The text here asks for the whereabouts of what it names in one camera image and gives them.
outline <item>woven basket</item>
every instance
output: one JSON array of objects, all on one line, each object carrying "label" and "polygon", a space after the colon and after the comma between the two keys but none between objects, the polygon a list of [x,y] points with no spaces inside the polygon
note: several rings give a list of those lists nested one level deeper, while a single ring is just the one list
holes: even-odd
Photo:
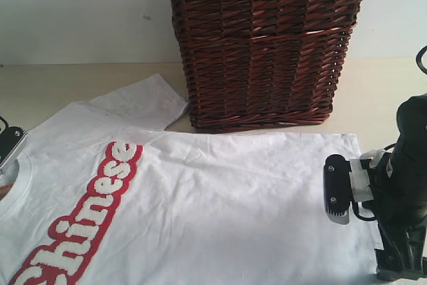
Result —
[{"label": "woven basket", "polygon": [[202,132],[320,124],[362,0],[171,0]]}]

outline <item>wicker basket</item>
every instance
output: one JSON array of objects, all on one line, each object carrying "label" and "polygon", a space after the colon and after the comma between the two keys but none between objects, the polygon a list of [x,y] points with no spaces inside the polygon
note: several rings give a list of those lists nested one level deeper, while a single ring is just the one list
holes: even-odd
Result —
[{"label": "wicker basket", "polygon": [[198,131],[314,125],[362,0],[171,0]]}]

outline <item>white clamp part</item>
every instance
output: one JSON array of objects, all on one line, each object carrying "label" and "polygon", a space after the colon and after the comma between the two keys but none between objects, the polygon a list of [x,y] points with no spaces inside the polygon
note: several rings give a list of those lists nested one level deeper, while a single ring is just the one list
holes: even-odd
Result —
[{"label": "white clamp part", "polygon": [[372,158],[369,164],[370,168],[375,168],[386,151],[372,150],[360,156],[357,160],[350,160],[350,183],[352,185],[353,198],[355,202],[367,202],[373,200],[372,191],[370,189],[370,181],[368,171],[362,169],[360,160],[368,160]]}]

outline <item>black cable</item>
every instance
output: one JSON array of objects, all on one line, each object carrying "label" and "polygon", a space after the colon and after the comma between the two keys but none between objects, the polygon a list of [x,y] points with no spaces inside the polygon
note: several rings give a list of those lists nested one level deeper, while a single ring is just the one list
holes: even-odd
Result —
[{"label": "black cable", "polygon": [[354,200],[352,200],[352,207],[353,207],[353,213],[354,215],[359,218],[360,220],[363,220],[364,222],[374,222],[376,221],[376,217],[363,217],[359,214],[359,204],[356,203]]},{"label": "black cable", "polygon": [[384,148],[384,150],[390,150],[392,148],[394,148],[396,146],[396,144],[391,144],[389,146],[387,146],[386,148]]},{"label": "black cable", "polygon": [[3,117],[0,116],[0,120],[2,123],[5,124],[5,126],[6,126],[5,129],[9,128],[9,123],[7,123],[6,119],[4,119]]},{"label": "black cable", "polygon": [[427,46],[425,46],[423,49],[420,50],[420,52],[416,56],[415,61],[418,67],[421,69],[421,71],[427,75],[427,68],[422,64],[422,56],[424,56],[426,52],[427,52]]}]

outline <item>t-shirt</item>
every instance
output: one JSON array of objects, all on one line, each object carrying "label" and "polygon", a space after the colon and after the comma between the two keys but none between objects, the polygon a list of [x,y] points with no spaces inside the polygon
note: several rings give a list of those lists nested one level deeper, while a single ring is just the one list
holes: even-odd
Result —
[{"label": "t-shirt", "polygon": [[358,157],[354,135],[147,130],[185,108],[148,82],[152,99],[143,81],[30,132],[0,201],[0,284],[375,283],[375,224],[324,212],[324,161]]}]

